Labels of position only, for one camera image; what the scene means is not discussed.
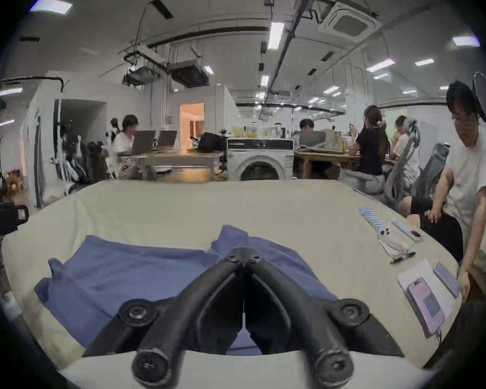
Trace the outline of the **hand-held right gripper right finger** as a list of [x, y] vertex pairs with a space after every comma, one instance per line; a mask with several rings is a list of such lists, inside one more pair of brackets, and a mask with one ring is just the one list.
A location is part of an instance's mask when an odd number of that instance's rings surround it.
[[314, 298], [250, 247], [243, 248], [243, 284], [245, 328], [261, 353], [302, 351], [316, 387], [350, 381], [350, 349], [403, 357], [365, 303]]

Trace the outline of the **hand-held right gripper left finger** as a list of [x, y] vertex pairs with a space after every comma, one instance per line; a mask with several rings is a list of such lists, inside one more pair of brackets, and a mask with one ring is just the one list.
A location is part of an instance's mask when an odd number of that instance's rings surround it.
[[224, 355], [245, 329], [245, 249], [231, 250], [175, 297], [124, 302], [84, 357], [136, 351], [144, 387], [173, 387], [185, 350]]

